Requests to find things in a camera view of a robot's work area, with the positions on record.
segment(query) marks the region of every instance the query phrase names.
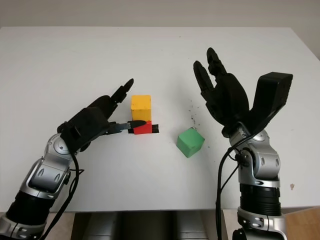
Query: cube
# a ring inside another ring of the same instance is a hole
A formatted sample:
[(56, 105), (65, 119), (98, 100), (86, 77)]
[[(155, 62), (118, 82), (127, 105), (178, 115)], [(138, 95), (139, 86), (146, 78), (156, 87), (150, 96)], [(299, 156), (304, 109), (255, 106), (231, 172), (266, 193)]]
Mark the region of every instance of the cube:
[(152, 123), (147, 121), (145, 125), (135, 127), (133, 129), (134, 134), (152, 134)]
[(131, 98), (132, 120), (151, 121), (151, 96), (133, 95)]
[(190, 158), (201, 149), (204, 141), (205, 139), (191, 127), (178, 136), (176, 146), (187, 158)]

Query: black cable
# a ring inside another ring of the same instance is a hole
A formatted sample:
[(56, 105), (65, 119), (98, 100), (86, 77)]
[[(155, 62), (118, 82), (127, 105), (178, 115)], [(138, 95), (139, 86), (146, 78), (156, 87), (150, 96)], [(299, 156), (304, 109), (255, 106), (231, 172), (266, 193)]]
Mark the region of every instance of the black cable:
[[(84, 172), (85, 170), (84, 169), (79, 169), (79, 176)], [(70, 187), (69, 187), (69, 194), (71, 193), (71, 189), (73, 187), (73, 185), (75, 184), (75, 181), (76, 181), (76, 178), (74, 177), (71, 184), (70, 184)]]
[(233, 156), (231, 156), (230, 154), (229, 154), (228, 156), (229, 156), (229, 158), (231, 158), (233, 161), (236, 160), (236, 159), (235, 159)]
[(70, 203), (71, 199), (73, 198), (75, 191), (77, 189), (78, 183), (79, 183), (79, 176), (80, 176), (80, 170), (79, 170), (79, 164), (78, 164), (78, 160), (75, 156), (75, 154), (73, 152), (70, 152), (70, 155), (73, 159), (74, 162), (74, 166), (75, 166), (75, 177), (74, 177), (74, 184), (72, 185), (72, 188), (70, 188), (71, 190), (69, 191), (69, 195), (66, 198), (66, 200), (64, 201), (64, 203), (62, 204), (61, 208), (59, 209), (59, 211), (56, 213), (55, 217), (53, 218), (52, 222), (50, 223), (48, 229), (45, 231), (45, 233), (42, 235), (42, 237), (40, 238), (40, 240), (45, 240), (46, 237), (48, 236), (49, 232), (51, 231), (51, 229), (56, 225), (56, 223), (59, 221), (60, 217), (62, 216), (62, 214), (64, 213), (64, 211), (66, 210), (68, 204)]
[(232, 176), (235, 174), (235, 172), (238, 170), (239, 168), (239, 163), (236, 165), (236, 167), (234, 168), (234, 170), (232, 171), (232, 173), (230, 174), (230, 176), (225, 180), (224, 184), (221, 187), (221, 192), (224, 189), (225, 185), (229, 182), (229, 180), (232, 178)]
[(251, 134), (251, 135), (243, 138), (242, 140), (238, 141), (233, 146), (229, 147), (220, 161), (219, 169), (218, 169), (218, 184), (217, 184), (217, 189), (216, 189), (216, 202), (215, 202), (215, 224), (216, 224), (216, 233), (217, 233), (218, 240), (222, 240), (222, 233), (221, 233), (221, 192), (222, 192), (221, 177), (222, 177), (222, 168), (223, 168), (224, 163), (225, 163), (227, 157), (229, 156), (229, 154), (233, 150), (237, 150), (239, 152), (237, 147), (239, 147), (245, 141), (253, 138), (255, 135), (256, 135), (256, 133)]

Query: white table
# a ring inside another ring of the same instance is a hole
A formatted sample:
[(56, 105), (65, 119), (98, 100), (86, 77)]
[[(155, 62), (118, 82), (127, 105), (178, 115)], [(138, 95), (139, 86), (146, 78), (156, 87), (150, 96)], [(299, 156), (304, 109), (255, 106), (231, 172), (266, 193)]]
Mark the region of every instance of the white table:
[[(130, 78), (135, 79), (132, 90), (110, 120), (130, 120), (131, 95), (151, 95), (152, 122), (160, 134), (123, 132), (95, 140), (78, 156), (85, 172), (67, 210), (215, 208), (218, 165), (229, 141), (207, 111), (193, 73), (195, 60), (206, 65), (208, 47), (238, 77), (251, 105), (261, 75), (294, 75), (287, 105), (267, 127), (281, 159), (280, 200), (283, 207), (320, 205), (320, 62), (291, 29), (3, 27), (0, 212), (14, 200), (57, 126)], [(205, 143), (187, 159), (175, 143), (192, 126)], [(226, 163), (223, 179), (234, 166)], [(234, 177), (222, 207), (236, 208), (239, 196)]]

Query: green block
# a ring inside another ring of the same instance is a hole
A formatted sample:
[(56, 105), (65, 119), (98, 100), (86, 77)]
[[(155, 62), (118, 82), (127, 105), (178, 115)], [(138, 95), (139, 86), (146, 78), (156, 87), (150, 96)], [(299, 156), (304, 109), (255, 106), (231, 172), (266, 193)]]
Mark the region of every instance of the green block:
[(201, 149), (204, 141), (205, 139), (191, 127), (178, 136), (176, 146), (187, 158), (190, 158)]

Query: yellow cube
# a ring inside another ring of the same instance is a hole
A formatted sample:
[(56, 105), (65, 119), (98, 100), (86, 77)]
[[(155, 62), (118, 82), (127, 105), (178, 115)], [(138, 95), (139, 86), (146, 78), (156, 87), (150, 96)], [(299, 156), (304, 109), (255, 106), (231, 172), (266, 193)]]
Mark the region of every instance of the yellow cube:
[(151, 121), (151, 96), (133, 95), (131, 98), (132, 120)]

